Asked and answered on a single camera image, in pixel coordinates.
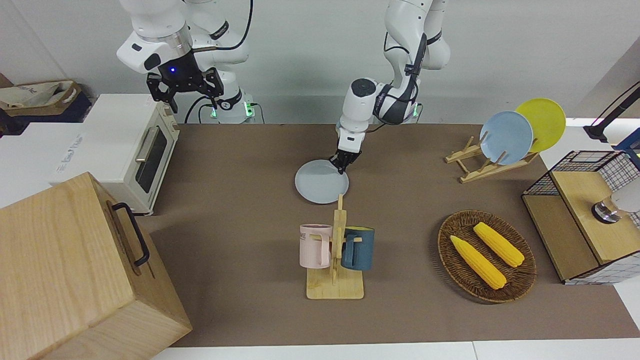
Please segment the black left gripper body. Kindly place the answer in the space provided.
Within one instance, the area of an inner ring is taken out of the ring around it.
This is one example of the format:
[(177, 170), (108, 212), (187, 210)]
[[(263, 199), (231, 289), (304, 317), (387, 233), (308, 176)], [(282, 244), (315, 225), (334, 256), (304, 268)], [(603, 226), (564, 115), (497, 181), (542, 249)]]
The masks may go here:
[(347, 150), (338, 149), (336, 151), (336, 166), (337, 167), (348, 167), (350, 164), (355, 162), (355, 160), (361, 155), (362, 151), (359, 152), (348, 152)]

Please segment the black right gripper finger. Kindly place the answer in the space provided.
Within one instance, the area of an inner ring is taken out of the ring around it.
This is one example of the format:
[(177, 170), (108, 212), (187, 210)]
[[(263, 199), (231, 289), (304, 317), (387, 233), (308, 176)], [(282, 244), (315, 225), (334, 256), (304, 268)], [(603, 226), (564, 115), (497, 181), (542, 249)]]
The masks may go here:
[(154, 101), (161, 101), (169, 105), (174, 114), (178, 113), (178, 105), (175, 101), (176, 89), (167, 85), (162, 75), (153, 72), (147, 73), (146, 85)]
[(217, 69), (207, 69), (200, 71), (201, 84), (199, 85), (199, 93), (210, 100), (214, 109), (218, 108), (217, 101), (224, 94), (224, 84), (221, 75)]

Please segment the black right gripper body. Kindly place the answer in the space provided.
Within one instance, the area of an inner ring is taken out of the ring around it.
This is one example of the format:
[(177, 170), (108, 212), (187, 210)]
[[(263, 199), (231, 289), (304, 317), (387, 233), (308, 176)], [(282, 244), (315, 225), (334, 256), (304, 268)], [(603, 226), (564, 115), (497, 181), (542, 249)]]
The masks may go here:
[(158, 70), (162, 83), (167, 86), (172, 95), (179, 92), (202, 92), (205, 89), (205, 80), (193, 50), (160, 64)]

